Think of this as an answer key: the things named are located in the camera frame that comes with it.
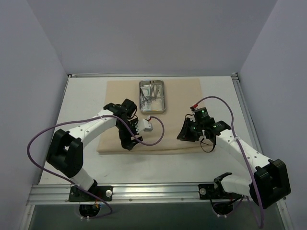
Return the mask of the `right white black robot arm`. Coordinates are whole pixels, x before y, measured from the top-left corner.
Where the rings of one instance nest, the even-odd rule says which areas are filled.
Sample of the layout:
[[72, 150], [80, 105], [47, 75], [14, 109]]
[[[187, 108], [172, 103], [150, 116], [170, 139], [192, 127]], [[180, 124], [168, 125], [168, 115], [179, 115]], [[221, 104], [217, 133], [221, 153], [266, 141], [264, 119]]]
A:
[[214, 147], [220, 147], [246, 168], [250, 179], [244, 179], [225, 172], [213, 181], [213, 192], [223, 198], [227, 194], [247, 196], [264, 209], [291, 193], [285, 163], [272, 160], [243, 141], [232, 125], [216, 122], [207, 109], [191, 108], [192, 117], [185, 118], [178, 140], [202, 142], [209, 140]]

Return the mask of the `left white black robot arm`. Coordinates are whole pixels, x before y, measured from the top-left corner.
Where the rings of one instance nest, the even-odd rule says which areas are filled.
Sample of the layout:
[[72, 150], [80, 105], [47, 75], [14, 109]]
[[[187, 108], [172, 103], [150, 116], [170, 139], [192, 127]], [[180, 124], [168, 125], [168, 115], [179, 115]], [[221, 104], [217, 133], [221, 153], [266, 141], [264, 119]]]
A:
[[142, 137], [133, 139], [138, 135], [136, 125], [138, 118], [134, 118], [137, 105], [125, 99], [121, 104], [109, 103], [92, 118], [68, 131], [57, 130], [51, 141], [47, 153], [47, 162], [62, 172], [70, 181], [80, 188], [80, 196], [91, 201], [97, 194], [97, 182], [83, 168], [83, 149], [106, 130], [116, 127], [122, 148], [132, 150], [142, 141]]

